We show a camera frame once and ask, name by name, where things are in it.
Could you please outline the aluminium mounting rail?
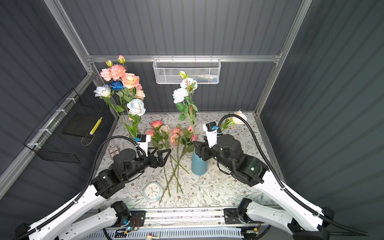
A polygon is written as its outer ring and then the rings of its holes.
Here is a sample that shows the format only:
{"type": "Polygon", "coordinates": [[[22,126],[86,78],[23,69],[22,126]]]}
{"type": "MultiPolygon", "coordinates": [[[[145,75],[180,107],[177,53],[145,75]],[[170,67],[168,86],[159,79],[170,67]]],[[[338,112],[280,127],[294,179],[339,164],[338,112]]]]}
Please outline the aluminium mounting rail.
{"type": "Polygon", "coordinates": [[[285,230],[293,217],[284,210],[251,203],[245,210],[241,207],[208,207],[181,209],[131,209],[134,217],[144,222],[145,227],[153,225],[271,225],[285,230]]]}

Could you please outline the teal ceramic vase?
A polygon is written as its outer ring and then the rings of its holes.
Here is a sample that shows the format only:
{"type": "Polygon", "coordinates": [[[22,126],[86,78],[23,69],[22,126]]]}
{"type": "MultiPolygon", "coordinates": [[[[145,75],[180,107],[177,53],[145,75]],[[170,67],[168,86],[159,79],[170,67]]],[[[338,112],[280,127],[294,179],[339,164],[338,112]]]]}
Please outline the teal ceramic vase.
{"type": "Polygon", "coordinates": [[[195,151],[193,151],[191,168],[193,174],[202,176],[207,172],[208,163],[203,161],[203,159],[200,158],[195,151]]]}

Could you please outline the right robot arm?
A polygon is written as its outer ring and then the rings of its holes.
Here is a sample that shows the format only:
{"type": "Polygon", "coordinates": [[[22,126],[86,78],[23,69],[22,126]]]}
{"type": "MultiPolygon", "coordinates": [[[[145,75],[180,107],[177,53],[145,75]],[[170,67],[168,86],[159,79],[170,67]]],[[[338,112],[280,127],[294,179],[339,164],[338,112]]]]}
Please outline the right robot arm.
{"type": "Polygon", "coordinates": [[[215,145],[209,141],[194,141],[196,154],[204,161],[214,159],[229,174],[268,196],[281,210],[263,206],[244,198],[237,208],[241,221],[263,222],[290,234],[295,240],[328,240],[330,232],[323,220],[300,206],[286,193],[289,187],[279,185],[270,168],[256,157],[243,152],[241,143],[231,135],[218,137],[215,145]]]}

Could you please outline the yellow marker in basket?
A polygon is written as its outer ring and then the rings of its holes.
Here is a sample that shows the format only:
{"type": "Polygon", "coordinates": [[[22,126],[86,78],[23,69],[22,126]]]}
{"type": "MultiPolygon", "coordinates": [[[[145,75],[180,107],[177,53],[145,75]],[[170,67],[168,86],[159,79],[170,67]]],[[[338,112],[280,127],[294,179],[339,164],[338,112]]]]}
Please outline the yellow marker in basket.
{"type": "Polygon", "coordinates": [[[90,134],[91,136],[93,136],[93,135],[95,134],[95,132],[96,132],[96,130],[98,129],[99,125],[101,124],[102,120],[103,120],[103,117],[100,117],[100,118],[97,120],[97,122],[95,123],[95,125],[93,126],[93,128],[90,130],[89,134],[90,134]]]}

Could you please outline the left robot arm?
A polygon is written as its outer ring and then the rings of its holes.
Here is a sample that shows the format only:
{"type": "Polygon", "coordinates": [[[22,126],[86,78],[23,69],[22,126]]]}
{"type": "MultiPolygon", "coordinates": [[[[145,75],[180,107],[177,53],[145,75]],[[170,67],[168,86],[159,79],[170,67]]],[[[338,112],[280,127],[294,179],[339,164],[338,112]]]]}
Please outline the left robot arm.
{"type": "Polygon", "coordinates": [[[124,149],[113,157],[113,164],[99,172],[83,190],[57,210],[34,222],[15,237],[16,240],[53,240],[91,208],[103,203],[123,189],[127,183],[144,173],[146,168],[161,168],[172,152],[171,149],[137,154],[124,149]]]}

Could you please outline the white rose spray stem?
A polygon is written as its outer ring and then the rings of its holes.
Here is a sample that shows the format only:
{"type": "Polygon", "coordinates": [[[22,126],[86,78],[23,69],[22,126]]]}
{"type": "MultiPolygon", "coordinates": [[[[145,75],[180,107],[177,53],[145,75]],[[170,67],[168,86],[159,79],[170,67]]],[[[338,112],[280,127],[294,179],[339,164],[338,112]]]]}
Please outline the white rose spray stem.
{"type": "Polygon", "coordinates": [[[188,120],[191,127],[190,132],[193,135],[193,140],[197,140],[195,133],[195,120],[198,113],[198,108],[193,101],[193,95],[198,88],[198,82],[187,75],[185,71],[180,71],[179,76],[182,78],[180,87],[173,91],[173,102],[180,112],[179,121],[188,120]]]}

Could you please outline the pile of artificial flowers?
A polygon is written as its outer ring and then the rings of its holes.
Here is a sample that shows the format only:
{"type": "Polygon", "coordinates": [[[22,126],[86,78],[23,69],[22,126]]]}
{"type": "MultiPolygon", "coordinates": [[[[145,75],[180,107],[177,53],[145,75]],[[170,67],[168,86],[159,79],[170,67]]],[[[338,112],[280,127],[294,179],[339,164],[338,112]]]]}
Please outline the pile of artificial flowers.
{"type": "Polygon", "coordinates": [[[190,174],[183,163],[183,158],[193,151],[193,141],[198,139],[195,127],[189,125],[182,127],[177,125],[171,128],[158,120],[150,123],[151,128],[146,131],[151,136],[151,144],[158,150],[171,150],[168,164],[164,167],[164,179],[166,181],[166,196],[171,197],[171,188],[176,188],[177,194],[182,194],[184,189],[181,183],[181,174],[190,174]]]}

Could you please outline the cream rose stem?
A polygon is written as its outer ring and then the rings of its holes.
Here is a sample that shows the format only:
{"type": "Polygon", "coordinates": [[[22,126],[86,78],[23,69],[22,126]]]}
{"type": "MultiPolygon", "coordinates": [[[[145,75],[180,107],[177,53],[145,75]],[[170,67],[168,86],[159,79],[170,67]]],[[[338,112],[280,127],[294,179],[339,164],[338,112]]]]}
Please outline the cream rose stem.
{"type": "Polygon", "coordinates": [[[228,117],[223,121],[223,123],[221,124],[222,131],[227,129],[233,129],[235,125],[244,125],[245,123],[240,120],[240,118],[244,121],[247,121],[247,116],[243,114],[241,110],[234,112],[234,114],[237,117],[228,117]]]}

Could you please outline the clear ribbed glass vase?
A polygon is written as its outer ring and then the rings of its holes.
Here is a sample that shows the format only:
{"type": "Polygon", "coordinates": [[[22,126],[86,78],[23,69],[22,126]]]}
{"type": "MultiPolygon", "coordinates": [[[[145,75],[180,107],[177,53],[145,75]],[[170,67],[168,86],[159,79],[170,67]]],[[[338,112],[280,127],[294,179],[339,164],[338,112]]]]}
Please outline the clear ribbed glass vase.
{"type": "Polygon", "coordinates": [[[133,140],[140,134],[138,123],[130,122],[129,124],[125,124],[125,127],[129,133],[130,138],[133,140]]]}

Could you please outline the white blue rose stem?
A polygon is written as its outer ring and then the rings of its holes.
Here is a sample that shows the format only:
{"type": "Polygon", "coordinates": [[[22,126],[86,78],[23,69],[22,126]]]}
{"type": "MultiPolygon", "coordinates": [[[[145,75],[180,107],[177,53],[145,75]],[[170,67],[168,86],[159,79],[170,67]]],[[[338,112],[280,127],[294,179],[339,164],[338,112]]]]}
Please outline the white blue rose stem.
{"type": "Polygon", "coordinates": [[[127,103],[128,114],[131,122],[140,123],[146,109],[141,99],[133,99],[127,103]]]}

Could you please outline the small round alarm clock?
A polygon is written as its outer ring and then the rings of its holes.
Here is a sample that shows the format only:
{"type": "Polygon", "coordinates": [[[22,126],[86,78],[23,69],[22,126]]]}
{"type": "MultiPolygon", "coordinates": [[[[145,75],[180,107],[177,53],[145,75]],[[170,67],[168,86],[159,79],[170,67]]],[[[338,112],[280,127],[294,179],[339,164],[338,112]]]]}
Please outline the small round alarm clock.
{"type": "Polygon", "coordinates": [[[148,183],[143,189],[143,196],[149,203],[159,202],[163,194],[164,189],[158,182],[148,183]]]}

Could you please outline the pink peony spray stem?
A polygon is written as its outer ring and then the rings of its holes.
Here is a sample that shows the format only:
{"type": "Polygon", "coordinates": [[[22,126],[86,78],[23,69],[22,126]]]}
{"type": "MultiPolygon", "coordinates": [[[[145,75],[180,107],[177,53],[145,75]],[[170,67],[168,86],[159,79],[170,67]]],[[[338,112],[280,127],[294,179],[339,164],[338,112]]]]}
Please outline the pink peony spray stem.
{"type": "Polygon", "coordinates": [[[102,69],[102,71],[100,72],[100,76],[107,82],[109,82],[112,77],[111,77],[111,73],[110,73],[110,68],[114,65],[113,62],[111,60],[108,60],[106,61],[106,65],[108,66],[107,68],[105,69],[102,69]]]}

